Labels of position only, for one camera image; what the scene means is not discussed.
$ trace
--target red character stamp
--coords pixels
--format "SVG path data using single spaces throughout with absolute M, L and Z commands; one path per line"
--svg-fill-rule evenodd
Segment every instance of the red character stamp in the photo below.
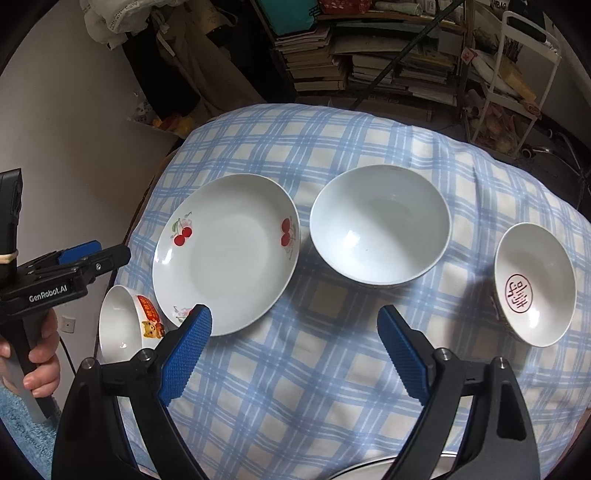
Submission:
M 521 274 L 513 274 L 505 284 L 505 300 L 515 313 L 525 313 L 531 307 L 534 292 L 530 281 Z

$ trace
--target white wall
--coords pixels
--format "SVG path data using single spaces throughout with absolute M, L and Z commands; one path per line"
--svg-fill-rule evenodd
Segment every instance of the white wall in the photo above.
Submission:
M 0 169 L 21 167 L 19 263 L 99 240 L 120 243 L 174 137 L 126 120 L 137 89 L 119 48 L 86 33 L 77 0 L 61 0 L 27 35 L 0 76 Z M 108 275 L 59 308 L 77 367 L 92 355 Z M 72 374 L 61 348 L 63 405 Z

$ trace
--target black pole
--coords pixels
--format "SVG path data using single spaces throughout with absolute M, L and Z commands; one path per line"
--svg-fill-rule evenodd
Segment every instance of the black pole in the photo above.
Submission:
M 388 74 L 390 73 L 390 71 L 396 66 L 398 65 L 398 62 L 400 62 L 400 60 L 402 60 L 408 52 L 410 52 L 422 39 L 424 39 L 427 34 L 433 30 L 437 25 L 439 25 L 439 22 L 441 20 L 443 20 L 446 16 L 448 16 L 451 12 L 453 12 L 457 7 L 459 7 L 462 3 L 464 3 L 466 0 L 453 0 L 453 2 L 451 4 L 449 4 L 447 7 L 445 7 L 443 10 L 441 10 L 437 15 L 435 15 L 435 18 L 433 18 L 433 20 L 431 20 L 427 25 L 425 25 L 425 28 L 423 28 L 416 37 L 414 37 L 406 47 L 404 47 L 402 49 L 402 51 L 396 56 L 395 59 L 393 59 L 390 63 L 388 63 L 388 66 L 386 68 L 384 68 L 382 70 L 382 72 L 380 72 L 380 74 L 375 78 L 375 80 L 369 84 L 369 86 L 359 94 L 359 96 L 355 99 L 355 101 L 353 102 L 353 105 L 351 105 L 351 107 L 349 107 L 350 110 L 355 110 L 360 104 L 361 102 L 363 102 L 363 100 L 365 100 L 368 95 L 373 91 L 374 88 L 376 88 L 376 85 L 378 83 L 380 83 L 382 81 L 382 79 Z

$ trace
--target electrical outlet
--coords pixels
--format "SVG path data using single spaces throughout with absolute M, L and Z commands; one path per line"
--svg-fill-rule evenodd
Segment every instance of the electrical outlet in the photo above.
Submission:
M 69 317 L 61 317 L 61 331 L 65 333 L 74 333 L 74 327 L 76 325 L 76 319 Z

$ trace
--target white shelf rack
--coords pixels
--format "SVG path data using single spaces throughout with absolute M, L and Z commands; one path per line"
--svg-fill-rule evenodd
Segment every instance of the white shelf rack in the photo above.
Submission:
M 476 11 L 478 13 L 480 13 L 488 22 L 490 22 L 498 31 L 500 31 L 501 38 L 499 40 L 499 48 L 498 48 L 497 55 L 496 55 L 495 72 L 492 76 L 491 84 L 489 85 L 488 90 L 486 90 L 486 101 L 484 104 L 484 108 L 482 109 L 482 113 L 480 115 L 480 118 L 478 120 L 478 127 L 474 131 L 474 134 L 472 135 L 472 139 L 470 141 L 471 141 L 471 143 L 476 142 L 476 137 L 478 136 L 478 133 L 480 132 L 480 128 L 482 127 L 482 124 L 484 122 L 484 118 L 486 115 L 486 111 L 488 110 L 489 104 L 491 102 L 497 103 L 498 105 L 501 105 L 501 106 L 503 106 L 515 113 L 518 113 L 530 120 L 530 123 L 529 123 L 527 129 L 525 130 L 523 136 L 521 137 L 517 147 L 515 147 L 515 149 L 512 152 L 510 152 L 510 156 L 514 158 L 517 155 L 517 153 L 519 152 L 519 149 L 523 145 L 525 139 L 530 134 L 530 131 L 533 128 L 535 121 L 537 120 L 537 117 L 535 115 L 533 115 L 532 113 L 529 113 L 523 107 L 523 105 L 521 105 L 519 102 L 517 102 L 513 98 L 495 93 L 495 83 L 496 83 L 496 80 L 499 75 L 499 68 L 501 66 L 501 57 L 502 57 L 503 48 L 505 46 L 505 39 L 510 38 L 512 40 L 517 40 L 521 44 L 532 49 L 534 52 L 536 52 L 537 54 L 541 55 L 542 57 L 544 57 L 545 59 L 549 60 L 550 62 L 552 62 L 554 64 L 554 66 L 552 68 L 552 72 L 550 73 L 550 77 L 548 79 L 548 83 L 547 83 L 546 88 L 544 90 L 544 94 L 542 95 L 540 102 L 537 104 L 537 107 L 540 109 L 540 111 L 542 110 L 542 107 L 544 106 L 544 102 L 546 101 L 546 97 L 548 96 L 548 92 L 550 91 L 550 88 L 552 87 L 552 83 L 554 82 L 554 77 L 556 76 L 556 70 L 558 69 L 558 64 L 560 63 L 560 59 L 561 59 L 561 57 L 560 57 L 560 43 L 549 32 L 547 32 L 543 28 L 539 27 L 538 25 L 536 25 L 532 21 L 528 20 L 527 18 L 516 14 L 515 12 L 505 11 L 503 13 L 503 20 L 501 21 L 495 16 L 495 14 L 489 8 L 486 7 L 486 5 L 482 5 L 479 2 L 475 2 L 475 5 L 476 5 Z M 516 28 L 508 25 L 507 21 L 510 18 L 516 18 L 518 20 L 521 20 L 523 23 L 526 23 L 526 24 L 530 25 L 531 27 L 535 28 L 536 30 L 538 30 L 539 32 L 543 33 L 546 36 L 547 42 L 550 43 L 552 45 L 552 47 L 549 47 L 549 46 L 547 46 L 547 44 L 543 44 L 543 43 L 533 39 L 529 35 L 526 35 L 522 31 L 517 30 Z

